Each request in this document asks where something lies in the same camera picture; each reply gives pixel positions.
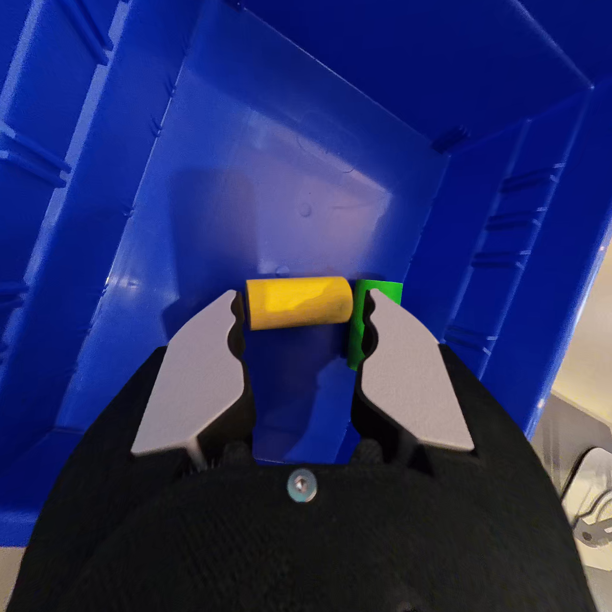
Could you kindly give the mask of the yellow cylinder block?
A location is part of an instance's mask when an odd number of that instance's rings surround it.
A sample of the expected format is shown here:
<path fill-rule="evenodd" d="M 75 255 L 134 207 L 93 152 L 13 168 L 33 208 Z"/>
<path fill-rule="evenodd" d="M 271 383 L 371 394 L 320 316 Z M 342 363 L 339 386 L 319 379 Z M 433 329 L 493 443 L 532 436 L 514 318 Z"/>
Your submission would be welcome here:
<path fill-rule="evenodd" d="M 354 305 L 343 277 L 247 280 L 246 297 L 252 331 L 343 324 Z"/>

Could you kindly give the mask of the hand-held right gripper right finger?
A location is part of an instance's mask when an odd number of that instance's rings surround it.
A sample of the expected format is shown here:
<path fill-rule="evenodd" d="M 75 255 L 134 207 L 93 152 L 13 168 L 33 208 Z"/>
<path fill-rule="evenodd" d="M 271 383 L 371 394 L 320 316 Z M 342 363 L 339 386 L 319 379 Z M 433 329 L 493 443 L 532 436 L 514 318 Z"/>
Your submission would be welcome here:
<path fill-rule="evenodd" d="M 379 289 L 363 306 L 363 359 L 357 370 L 353 425 L 384 453 L 423 444 L 475 448 L 435 336 Z"/>

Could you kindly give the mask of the green cylinder block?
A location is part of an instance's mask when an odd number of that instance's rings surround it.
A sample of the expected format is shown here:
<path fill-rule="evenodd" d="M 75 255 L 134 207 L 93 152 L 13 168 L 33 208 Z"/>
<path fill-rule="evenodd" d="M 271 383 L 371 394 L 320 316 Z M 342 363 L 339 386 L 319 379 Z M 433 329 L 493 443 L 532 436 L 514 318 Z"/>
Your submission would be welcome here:
<path fill-rule="evenodd" d="M 347 364 L 353 371 L 364 358 L 362 341 L 364 333 L 363 310 L 367 291 L 378 289 L 393 302 L 400 304 L 402 300 L 403 284 L 400 282 L 385 280 L 359 279 L 354 283 L 354 305 L 353 313 L 349 322 L 349 336 L 347 348 Z"/>

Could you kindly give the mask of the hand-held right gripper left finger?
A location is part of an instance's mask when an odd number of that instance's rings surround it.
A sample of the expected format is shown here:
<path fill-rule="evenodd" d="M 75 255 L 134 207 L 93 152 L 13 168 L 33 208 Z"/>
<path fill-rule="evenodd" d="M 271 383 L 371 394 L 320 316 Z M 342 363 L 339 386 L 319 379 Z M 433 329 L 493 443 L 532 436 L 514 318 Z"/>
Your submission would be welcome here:
<path fill-rule="evenodd" d="M 135 456 L 185 450 L 220 456 L 252 442 L 254 397 L 245 349 L 242 295 L 229 290 L 188 320 L 166 347 L 132 444 Z"/>

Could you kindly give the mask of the blue plastic bin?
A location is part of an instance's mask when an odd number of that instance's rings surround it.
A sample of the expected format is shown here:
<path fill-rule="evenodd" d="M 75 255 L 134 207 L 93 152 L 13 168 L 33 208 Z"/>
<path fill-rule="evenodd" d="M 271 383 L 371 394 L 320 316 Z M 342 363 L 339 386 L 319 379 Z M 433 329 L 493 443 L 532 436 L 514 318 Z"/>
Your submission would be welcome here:
<path fill-rule="evenodd" d="M 611 219 L 611 1 L 1 1 L 1 546 L 246 279 L 403 284 L 532 437 Z"/>

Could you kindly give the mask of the wooden document stand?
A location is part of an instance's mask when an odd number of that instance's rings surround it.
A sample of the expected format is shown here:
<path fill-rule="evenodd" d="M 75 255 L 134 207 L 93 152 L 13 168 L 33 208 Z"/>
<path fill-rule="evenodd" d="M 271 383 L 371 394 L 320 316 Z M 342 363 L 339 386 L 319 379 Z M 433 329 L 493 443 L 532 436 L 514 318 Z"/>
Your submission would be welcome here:
<path fill-rule="evenodd" d="M 611 452 L 592 448 L 562 496 L 577 550 L 589 567 L 611 570 Z"/>

